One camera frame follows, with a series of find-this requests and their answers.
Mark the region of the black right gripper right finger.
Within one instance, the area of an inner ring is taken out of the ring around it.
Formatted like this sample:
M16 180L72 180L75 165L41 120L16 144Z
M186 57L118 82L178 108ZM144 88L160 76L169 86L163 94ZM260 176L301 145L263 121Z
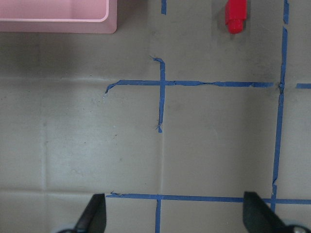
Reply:
M291 226L270 209L256 192L243 196L243 224L249 233L291 233Z

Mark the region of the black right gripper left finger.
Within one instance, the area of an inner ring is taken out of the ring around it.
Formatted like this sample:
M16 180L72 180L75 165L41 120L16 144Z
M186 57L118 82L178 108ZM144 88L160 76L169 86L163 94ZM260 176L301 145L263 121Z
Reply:
M104 233L106 229L105 194L94 194L81 214L74 233Z

